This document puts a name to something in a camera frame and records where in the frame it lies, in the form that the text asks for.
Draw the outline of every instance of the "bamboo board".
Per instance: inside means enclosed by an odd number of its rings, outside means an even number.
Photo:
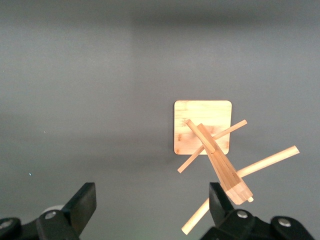
[[[199,138],[190,130],[186,121],[203,124],[214,136],[231,125],[232,104],[230,101],[178,100],[174,103],[174,152],[192,155],[201,145]],[[230,134],[219,138],[216,143],[224,154],[229,152]]]

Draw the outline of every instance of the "wooden stick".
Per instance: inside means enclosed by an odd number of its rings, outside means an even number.
[[[247,176],[249,174],[252,174],[256,171],[259,171],[261,169],[264,169],[272,164],[278,163],[284,159],[287,159],[289,157],[292,157],[299,153],[299,150],[296,146],[289,147],[283,151],[280,151],[274,155],[268,156],[265,159],[262,159],[260,161],[257,161],[247,167],[244,167],[237,171],[239,177],[243,178],[244,176]]]
[[[247,124],[246,120],[242,120],[240,122],[238,122],[237,124],[223,130],[222,132],[219,132],[218,134],[214,135],[212,138],[213,140],[217,140],[241,127],[243,127],[244,125]],[[195,152],[194,154],[192,154],[179,168],[178,168],[178,172],[182,173],[195,159],[196,157],[199,156],[199,154],[204,150],[204,146],[201,145]]]
[[[265,159],[262,159],[256,163],[253,163],[247,167],[244,167],[237,171],[239,177],[243,178],[249,174],[252,174],[256,171],[259,171],[263,168],[266,168],[272,164],[278,163],[284,159],[292,157],[299,153],[299,150],[296,146],[289,147],[283,151],[280,151],[274,155],[271,155]],[[201,205],[201,207],[193,214],[189,221],[183,226],[183,232],[187,235],[195,225],[200,221],[200,219],[206,214],[204,210],[209,211],[209,198]]]
[[[193,216],[181,228],[185,235],[188,235],[200,219],[209,211],[209,198],[201,205],[201,207],[193,214]]]
[[[185,123],[189,126],[192,132],[200,139],[202,144],[209,149],[210,153],[214,153],[216,151],[216,149],[211,145],[207,138],[201,133],[201,131],[190,119],[188,119]]]

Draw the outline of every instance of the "gray surface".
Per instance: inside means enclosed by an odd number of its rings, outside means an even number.
[[[217,177],[184,173],[176,100],[229,100],[236,169],[297,145],[245,177],[264,221],[320,236],[319,1],[1,1],[0,218],[24,223],[87,181],[97,210],[83,240],[197,240],[181,227]]]

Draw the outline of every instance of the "wooden peg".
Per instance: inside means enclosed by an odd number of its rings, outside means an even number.
[[[238,122],[237,124],[223,130],[222,132],[219,132],[218,134],[214,135],[212,138],[213,140],[217,140],[241,127],[243,127],[244,125],[247,124],[246,120],[242,120],[240,122]],[[199,156],[199,154],[204,150],[204,145],[201,145],[195,152],[194,154],[192,154],[179,168],[178,168],[178,172],[182,173],[195,159],[196,157]]]
[[[199,207],[199,209],[192,215],[192,217],[181,228],[185,235],[188,235],[200,219],[209,211],[209,198]]]
[[[300,153],[298,148],[296,146],[289,147],[283,151],[280,151],[274,155],[268,156],[265,159],[262,159],[260,161],[257,161],[247,167],[244,167],[237,171],[238,175],[243,178],[244,176],[247,176],[249,174],[252,174],[256,171],[259,171],[261,169],[264,169],[272,164],[278,163],[282,160],[285,160],[287,158],[290,158],[296,154]]]

